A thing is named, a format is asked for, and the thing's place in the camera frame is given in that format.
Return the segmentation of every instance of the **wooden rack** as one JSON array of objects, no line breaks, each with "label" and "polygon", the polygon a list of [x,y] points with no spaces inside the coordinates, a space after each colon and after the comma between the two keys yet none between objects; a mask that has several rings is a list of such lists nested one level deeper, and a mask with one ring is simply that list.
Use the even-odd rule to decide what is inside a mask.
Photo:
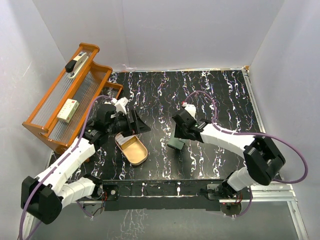
[{"label": "wooden rack", "polygon": [[[104,87],[117,89],[116,99],[123,89],[122,85],[108,81],[112,73],[111,67],[93,61],[99,50],[96,45],[80,43],[71,60],[80,52],[86,52],[89,58],[77,76],[69,79],[68,73],[63,69],[29,118],[22,123],[56,153],[64,153],[73,143],[85,121],[90,103]],[[79,102],[69,123],[57,118],[67,99]]]}]

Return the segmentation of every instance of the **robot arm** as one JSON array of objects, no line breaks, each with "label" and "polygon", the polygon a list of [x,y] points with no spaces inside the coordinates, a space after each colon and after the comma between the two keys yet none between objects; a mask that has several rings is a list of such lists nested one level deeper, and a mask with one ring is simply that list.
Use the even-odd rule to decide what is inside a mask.
[{"label": "robot arm", "polygon": [[76,138],[58,160],[35,178],[28,176],[22,182],[21,207],[25,207],[31,192],[43,180],[28,205],[27,212],[45,224],[52,223],[70,203],[83,197],[99,197],[102,184],[99,178],[86,174],[78,181],[70,184],[66,182],[86,159],[106,143],[110,134],[121,133],[127,137],[151,130],[141,121],[134,109],[130,112],[133,118],[131,122],[125,108],[127,102],[126,98],[121,98],[103,104],[97,110],[96,118],[87,123],[80,141]]},{"label": "robot arm", "polygon": [[235,131],[215,127],[211,121],[196,121],[196,107],[185,103],[183,106],[184,109],[172,117],[176,123],[175,138],[217,145],[245,160],[246,166],[232,172],[214,190],[216,195],[232,198],[238,191],[255,183],[267,186],[285,164],[285,158],[271,138],[235,135]]}]

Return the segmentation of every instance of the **marble pattern surface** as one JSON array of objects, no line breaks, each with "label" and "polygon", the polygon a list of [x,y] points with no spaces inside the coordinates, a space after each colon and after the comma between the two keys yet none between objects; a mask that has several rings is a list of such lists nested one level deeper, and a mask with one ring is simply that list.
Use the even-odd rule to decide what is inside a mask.
[{"label": "marble pattern surface", "polygon": [[[121,97],[127,97],[127,109],[135,108],[151,131],[139,135],[148,149],[147,160],[132,166],[116,147],[114,136],[96,151],[71,177],[76,181],[91,173],[102,180],[179,180],[224,179],[244,166],[236,154],[211,144],[187,141],[182,150],[167,147],[174,129],[171,116],[181,109],[182,101],[196,90],[206,91],[217,104],[218,124],[241,132],[259,132],[241,70],[163,71],[113,73],[111,82],[124,86]],[[105,95],[116,91],[105,88]],[[197,109],[198,119],[213,117],[212,103],[203,95],[188,101]],[[102,103],[98,101],[91,115]]]}]

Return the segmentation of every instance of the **purple cable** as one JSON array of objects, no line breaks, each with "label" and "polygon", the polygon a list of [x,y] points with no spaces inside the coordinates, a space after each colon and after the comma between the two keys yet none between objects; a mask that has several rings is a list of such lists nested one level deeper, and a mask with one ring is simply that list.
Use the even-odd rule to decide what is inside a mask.
[{"label": "purple cable", "polygon": [[241,212],[239,215],[237,215],[236,217],[241,217],[243,216],[244,214],[246,214],[246,212],[248,212],[251,204],[252,204],[252,199],[254,198],[252,196],[252,190],[251,190],[251,187],[249,187],[249,192],[250,192],[250,199],[249,199],[249,203],[248,203],[248,206],[246,206],[245,210],[243,212]]},{"label": "purple cable", "polygon": [[[78,142],[75,144],[74,148],[71,150],[71,153],[74,152],[74,150],[78,147],[79,143],[80,143],[80,140],[82,139],[83,135],[84,135],[84,132],[85,132],[85,128],[86,128],[86,124],[87,124],[87,121],[88,121],[88,118],[89,118],[89,114],[90,114],[90,111],[93,107],[93,105],[95,104],[96,100],[98,100],[99,98],[107,98],[107,99],[110,99],[112,100],[112,97],[110,96],[106,96],[106,95],[100,95],[100,96],[97,96],[92,102],[91,102],[91,105],[89,107],[89,110],[88,110],[88,113],[86,115],[86,118],[84,120],[84,123],[83,123],[83,126],[82,126],[82,130],[81,130],[81,133],[80,133],[80,136],[78,138]],[[64,158],[62,158],[62,160],[60,162],[58,162],[58,166],[60,166],[60,164],[62,164],[67,157],[69,157],[69,155],[71,153],[68,153],[67,155],[64,156]],[[29,207],[29,204],[32,200],[32,198],[34,197],[34,195],[36,194],[37,190],[40,188],[40,186],[47,180],[47,178],[57,169],[57,167],[54,167],[36,186],[35,188],[33,189],[33,191],[31,192],[30,196],[28,197],[28,199],[26,200],[26,203],[24,205],[24,208],[23,208],[23,211],[22,211],[22,215],[21,215],[21,219],[20,219],[20,226],[19,226],[19,239],[20,240],[23,240],[23,228],[24,228],[24,222],[25,222],[25,219],[26,219],[26,214],[27,214],[27,209]],[[81,204],[78,202],[78,204],[80,205],[80,207],[83,209],[83,211],[85,213],[87,213],[87,211],[81,206]],[[31,236],[35,233],[36,229],[40,226],[41,224],[41,221],[34,227],[34,229],[30,232],[29,236],[24,239],[24,240],[28,240],[31,238]]]}]

